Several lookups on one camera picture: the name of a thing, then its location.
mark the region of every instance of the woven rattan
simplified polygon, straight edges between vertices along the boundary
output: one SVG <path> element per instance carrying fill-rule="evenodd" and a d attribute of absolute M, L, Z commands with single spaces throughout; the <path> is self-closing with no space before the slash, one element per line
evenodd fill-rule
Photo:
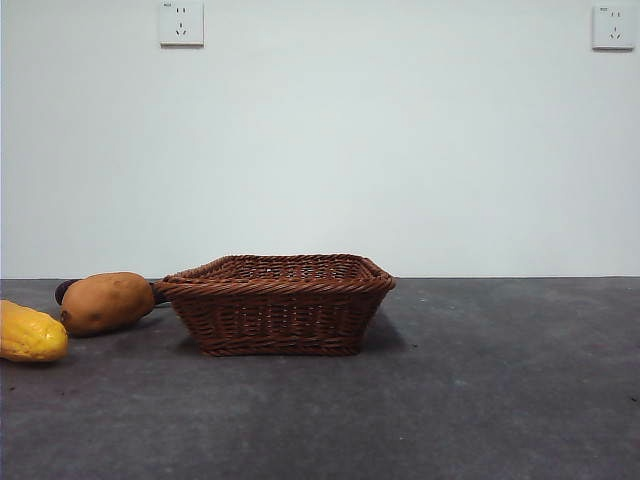
<path fill-rule="evenodd" d="M 228 256 L 154 284 L 216 356 L 358 353 L 394 286 L 355 255 Z"/>

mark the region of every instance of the brown wicker basket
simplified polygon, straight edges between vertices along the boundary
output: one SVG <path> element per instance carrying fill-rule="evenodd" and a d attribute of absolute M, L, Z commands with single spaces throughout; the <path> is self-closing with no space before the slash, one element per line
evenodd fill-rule
<path fill-rule="evenodd" d="M 395 282 L 355 255 L 238 255 L 154 286 L 203 353 L 351 355 Z"/>

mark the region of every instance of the white wall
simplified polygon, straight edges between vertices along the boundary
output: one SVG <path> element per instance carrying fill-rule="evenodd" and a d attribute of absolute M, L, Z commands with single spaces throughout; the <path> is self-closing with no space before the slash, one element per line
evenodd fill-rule
<path fill-rule="evenodd" d="M 591 1 L 209 0 L 187 50 L 157 5 L 2 2 L 3 277 L 640 275 L 640 56 Z"/>

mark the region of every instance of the gray floor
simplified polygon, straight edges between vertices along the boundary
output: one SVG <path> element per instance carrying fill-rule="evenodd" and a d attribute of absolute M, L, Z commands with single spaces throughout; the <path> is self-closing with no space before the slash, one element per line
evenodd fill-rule
<path fill-rule="evenodd" d="M 159 308 L 0 363 L 7 480 L 640 478 L 640 278 L 400 280 L 355 357 L 205 357 Z"/>

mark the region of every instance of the wall outlet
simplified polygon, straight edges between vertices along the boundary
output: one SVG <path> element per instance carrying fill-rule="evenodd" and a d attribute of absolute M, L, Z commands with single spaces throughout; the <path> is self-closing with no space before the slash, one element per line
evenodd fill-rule
<path fill-rule="evenodd" d="M 204 2 L 161 2 L 158 34 L 160 45 L 204 46 Z"/>
<path fill-rule="evenodd" d="M 591 42 L 594 49 L 632 50 L 638 33 L 638 9 L 633 5 L 593 7 Z"/>

